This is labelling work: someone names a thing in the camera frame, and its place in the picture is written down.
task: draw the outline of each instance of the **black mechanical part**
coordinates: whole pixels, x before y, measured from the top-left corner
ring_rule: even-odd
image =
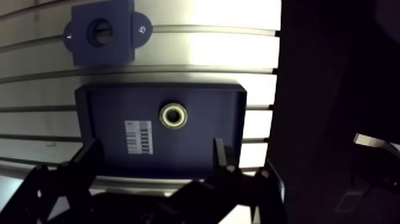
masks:
[[[218,223],[237,204],[260,212],[261,223],[287,224],[279,176],[268,162],[255,177],[243,175],[234,149],[214,141],[214,172],[192,181],[170,198],[106,192],[91,196],[89,188],[102,167],[99,141],[83,147],[57,170],[38,166],[0,214],[1,223]],[[70,209],[48,220],[59,196]]]

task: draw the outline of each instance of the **dark background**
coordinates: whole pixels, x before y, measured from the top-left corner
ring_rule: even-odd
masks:
[[[375,4],[282,0],[268,157],[286,185],[291,224],[400,221],[400,197],[379,188],[336,211],[347,191],[369,186],[351,185],[362,151],[355,134],[400,143],[400,47],[375,22]]]

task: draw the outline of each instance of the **circular opening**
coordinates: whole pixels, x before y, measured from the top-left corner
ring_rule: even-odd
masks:
[[[95,47],[105,46],[112,36],[113,28],[111,24],[103,18],[94,20],[87,28],[89,43]]]
[[[180,104],[165,105],[160,111],[160,121],[169,129],[180,129],[186,124],[187,120],[188,112]]]
[[[170,110],[167,113],[167,119],[172,123],[177,123],[180,120],[180,114],[177,110]]]

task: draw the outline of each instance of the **barcode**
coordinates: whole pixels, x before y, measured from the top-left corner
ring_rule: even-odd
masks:
[[[153,154],[150,121],[125,121],[126,143],[129,154]]]

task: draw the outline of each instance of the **printed symbol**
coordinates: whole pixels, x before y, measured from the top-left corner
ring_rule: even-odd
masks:
[[[146,33],[146,28],[144,26],[140,26],[139,33]]]

